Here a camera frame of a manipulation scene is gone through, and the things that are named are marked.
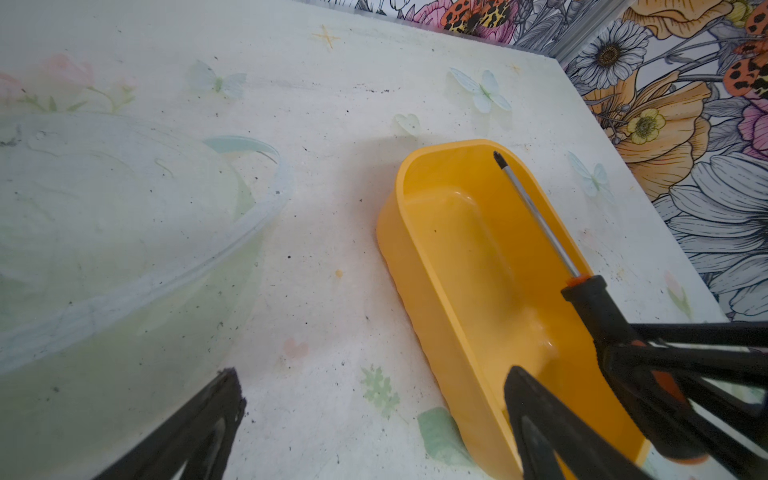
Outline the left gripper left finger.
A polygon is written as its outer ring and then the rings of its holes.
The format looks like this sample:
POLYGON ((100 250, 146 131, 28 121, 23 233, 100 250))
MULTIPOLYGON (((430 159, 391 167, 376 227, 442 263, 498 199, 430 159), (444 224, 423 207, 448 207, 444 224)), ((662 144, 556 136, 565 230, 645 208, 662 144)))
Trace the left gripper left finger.
POLYGON ((247 401, 226 368, 99 479, 221 479, 247 401))

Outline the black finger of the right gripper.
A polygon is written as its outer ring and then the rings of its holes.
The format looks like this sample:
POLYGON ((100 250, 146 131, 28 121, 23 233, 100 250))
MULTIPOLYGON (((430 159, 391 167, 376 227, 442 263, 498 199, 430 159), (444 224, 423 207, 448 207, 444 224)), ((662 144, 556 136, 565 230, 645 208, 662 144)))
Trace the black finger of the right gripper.
POLYGON ((767 325, 635 324, 599 348, 599 367, 657 451, 767 476, 767 325))

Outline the black orange screwdriver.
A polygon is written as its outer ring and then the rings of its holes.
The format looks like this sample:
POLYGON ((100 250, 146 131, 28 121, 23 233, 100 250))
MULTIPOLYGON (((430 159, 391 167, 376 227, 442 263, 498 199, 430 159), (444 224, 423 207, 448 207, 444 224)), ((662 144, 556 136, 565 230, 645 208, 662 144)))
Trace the black orange screwdriver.
MULTIPOLYGON (((566 282, 561 294, 572 305, 591 335, 597 359, 601 361, 606 348, 611 345, 642 346, 644 342, 609 295, 603 277, 584 275, 580 272, 504 156, 495 151, 493 157, 499 168, 509 177, 523 203, 569 271, 571 278, 566 282)), ((680 464, 699 464, 708 459, 706 451, 685 438, 679 428, 621 387, 607 373, 604 373, 603 377, 629 417, 661 455, 680 464)))

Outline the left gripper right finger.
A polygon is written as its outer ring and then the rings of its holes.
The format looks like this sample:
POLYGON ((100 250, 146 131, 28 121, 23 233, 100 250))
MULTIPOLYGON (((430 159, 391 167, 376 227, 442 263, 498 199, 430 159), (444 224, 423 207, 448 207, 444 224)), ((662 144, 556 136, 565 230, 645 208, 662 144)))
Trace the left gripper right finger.
POLYGON ((509 423, 525 479, 647 479, 525 369, 514 366, 504 383, 509 423))

